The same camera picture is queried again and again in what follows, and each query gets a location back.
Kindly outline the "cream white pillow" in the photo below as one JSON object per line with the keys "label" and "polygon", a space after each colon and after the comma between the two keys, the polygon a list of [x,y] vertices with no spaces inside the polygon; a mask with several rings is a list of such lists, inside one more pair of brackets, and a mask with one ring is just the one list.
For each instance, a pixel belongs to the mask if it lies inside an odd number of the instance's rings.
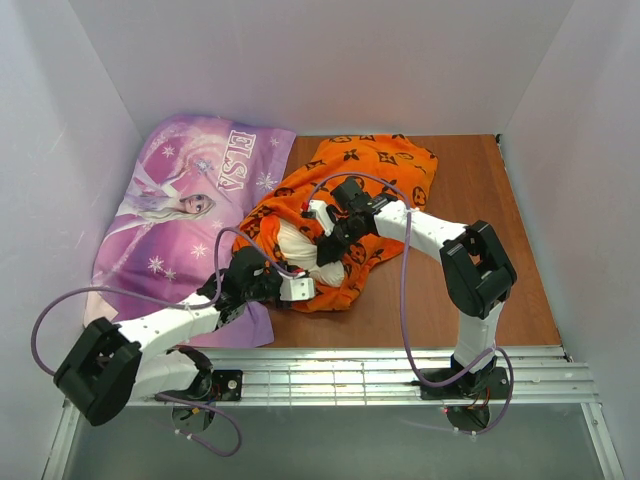
{"label": "cream white pillow", "polygon": [[306,270],[316,283],[339,288],[345,279],[344,266],[340,261],[320,266],[317,246],[294,225],[281,219],[277,244],[284,259],[291,265]]}

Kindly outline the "orange black patterned pillowcase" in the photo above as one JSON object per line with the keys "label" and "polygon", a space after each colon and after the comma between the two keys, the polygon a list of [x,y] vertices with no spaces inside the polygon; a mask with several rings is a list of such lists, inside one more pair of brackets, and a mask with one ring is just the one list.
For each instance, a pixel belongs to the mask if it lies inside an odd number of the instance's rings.
{"label": "orange black patterned pillowcase", "polygon": [[403,250],[375,235],[367,214],[401,198],[425,209],[437,167],[434,153],[401,134],[326,140],[241,222],[233,250],[256,243],[281,266],[307,271],[315,295],[293,310],[347,310],[371,270]]}

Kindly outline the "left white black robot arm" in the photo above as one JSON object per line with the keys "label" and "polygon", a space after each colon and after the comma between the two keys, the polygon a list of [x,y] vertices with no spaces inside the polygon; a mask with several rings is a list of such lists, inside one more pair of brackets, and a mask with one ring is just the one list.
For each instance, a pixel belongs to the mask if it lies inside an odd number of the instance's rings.
{"label": "left white black robot arm", "polygon": [[283,299],[294,275],[244,247],[182,302],[145,317],[112,323],[98,318],[85,328],[53,375],[54,385],[93,426],[117,416],[139,397],[143,366],[195,336],[241,315],[249,302]]}

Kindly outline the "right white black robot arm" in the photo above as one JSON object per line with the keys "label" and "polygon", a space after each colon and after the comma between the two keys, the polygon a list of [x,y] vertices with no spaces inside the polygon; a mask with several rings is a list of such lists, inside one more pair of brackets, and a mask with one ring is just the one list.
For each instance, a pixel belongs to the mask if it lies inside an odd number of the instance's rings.
{"label": "right white black robot arm", "polygon": [[318,262],[334,261],[367,235],[402,243],[442,267],[447,294],[459,312],[458,338],[446,369],[415,369],[427,398],[461,397],[489,386],[496,366],[496,332],[501,312],[517,281],[515,268],[493,227],[439,219],[410,204],[399,188],[385,182],[385,192],[372,197],[358,184],[358,172],[341,175],[327,204],[309,197],[305,218],[324,230]]}

